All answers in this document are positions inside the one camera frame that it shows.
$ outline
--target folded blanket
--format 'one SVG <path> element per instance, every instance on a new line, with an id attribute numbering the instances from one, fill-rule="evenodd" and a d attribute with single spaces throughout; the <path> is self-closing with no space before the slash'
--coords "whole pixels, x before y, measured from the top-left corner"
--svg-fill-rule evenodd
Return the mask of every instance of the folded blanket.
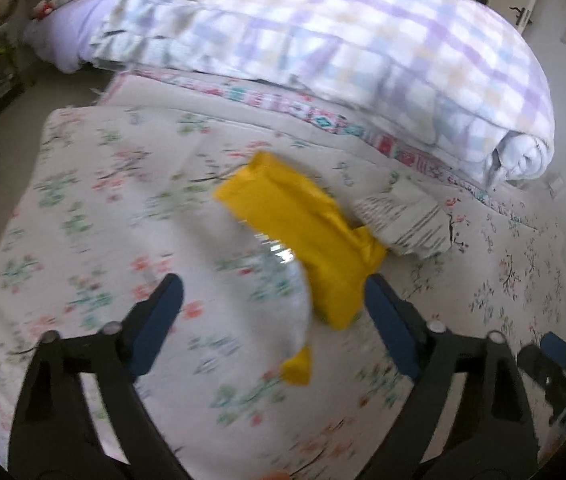
<path id="1" fill-rule="evenodd" d="M 554 151 L 537 59 L 470 0 L 120 0 L 93 46 L 370 110 L 481 184 L 537 177 Z"/>
<path id="2" fill-rule="evenodd" d="M 429 258 L 452 246 L 450 216 L 408 179 L 357 201 L 354 211 L 374 237 L 396 254 Z"/>

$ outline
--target patterned quilt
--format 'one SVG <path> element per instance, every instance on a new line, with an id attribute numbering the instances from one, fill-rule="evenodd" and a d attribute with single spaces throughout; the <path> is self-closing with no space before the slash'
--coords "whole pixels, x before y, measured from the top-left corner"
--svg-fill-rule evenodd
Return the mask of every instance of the patterned quilt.
<path id="1" fill-rule="evenodd" d="M 326 131 L 330 105 L 270 92 L 260 88 L 265 101 L 305 102 L 313 118 L 138 75 L 119 76 L 101 106 L 48 118 L 31 184 L 0 241 L 3 464 L 39 336 L 50 329 L 93 333 L 122 319 L 166 272 L 183 277 L 185 306 L 136 387 L 194 478 L 245 480 L 286 469 L 304 479 L 349 480 L 369 460 L 410 381 L 397 373 L 364 312 L 342 332 L 314 320 L 310 385 L 281 381 L 271 341 L 285 331 L 269 325 L 262 332 L 254 320 L 300 289 L 271 286 L 281 280 L 271 279 L 252 234 L 213 199 L 255 150 L 306 172 L 352 221 L 356 199 L 399 179 L 438 200 L 451 217 L 452 248 L 428 260 L 389 254 L 381 266 L 426 319 L 469 335 L 500 330 L 515 352 L 549 330 L 566 336 L 562 236 L 524 194 L 511 190 L 499 211 L 357 136 Z M 356 116 L 343 117 L 359 126 Z M 513 209 L 518 213 L 507 213 Z M 121 457 L 95 384 L 84 384 L 104 448 Z M 548 408 L 530 381 L 526 388 L 543 438 Z"/>

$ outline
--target white cloth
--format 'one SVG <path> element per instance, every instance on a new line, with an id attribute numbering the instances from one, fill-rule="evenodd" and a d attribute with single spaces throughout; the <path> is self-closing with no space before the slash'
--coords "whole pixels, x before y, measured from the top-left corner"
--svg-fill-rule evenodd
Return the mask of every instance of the white cloth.
<path id="1" fill-rule="evenodd" d="M 396 254 L 429 258 L 452 245 L 450 216 L 410 180 L 399 179 L 388 191 L 355 202 L 354 211 L 375 238 Z"/>

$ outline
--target mattress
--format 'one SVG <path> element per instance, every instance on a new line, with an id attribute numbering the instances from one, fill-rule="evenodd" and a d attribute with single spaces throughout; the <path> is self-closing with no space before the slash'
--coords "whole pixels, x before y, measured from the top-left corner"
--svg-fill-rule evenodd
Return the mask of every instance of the mattress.
<path id="1" fill-rule="evenodd" d="M 271 333 L 255 330 L 245 313 L 287 289 L 268 286 L 249 247 L 229 242 L 250 238 L 225 235 L 245 226 L 213 199 L 225 171 L 255 150 L 306 172 L 350 222 L 354 200 L 398 178 L 434 197 L 450 215 L 452 248 L 427 260 L 388 254 L 380 269 L 426 320 L 464 335 L 500 330 L 514 352 L 548 331 L 566 337 L 566 266 L 553 218 L 518 190 L 487 200 L 435 161 L 409 151 L 388 157 L 365 141 L 361 121 L 303 94 L 194 73 L 124 73 L 99 106 L 54 112 L 0 241 L 0 462 L 39 336 L 93 333 L 176 272 L 183 313 L 136 389 L 193 478 L 300 468 L 303 478 L 357 475 L 410 381 L 364 312 L 340 332 L 313 320 L 310 384 L 281 380 Z M 543 440 L 551 410 L 524 383 Z M 95 385 L 84 385 L 101 444 L 124 458 Z M 434 447 L 443 442 L 435 438 Z"/>

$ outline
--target yellow towel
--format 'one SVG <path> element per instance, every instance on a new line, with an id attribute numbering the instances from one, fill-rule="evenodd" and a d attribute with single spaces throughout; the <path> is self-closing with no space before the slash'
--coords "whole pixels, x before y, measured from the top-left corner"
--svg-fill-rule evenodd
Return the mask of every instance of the yellow towel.
<path id="1" fill-rule="evenodd" d="M 309 384 L 311 376 L 312 354 L 308 345 L 281 365 L 281 378 L 290 384 Z"/>
<path id="2" fill-rule="evenodd" d="M 305 267 L 314 309 L 330 326 L 341 330 L 352 322 L 363 306 L 365 279 L 385 256 L 365 226 L 351 229 L 332 198 L 268 152 L 256 153 L 215 197 L 236 218 L 294 251 Z M 293 360 L 287 362 L 290 375 L 298 379 L 305 367 L 309 379 L 309 351 Z"/>

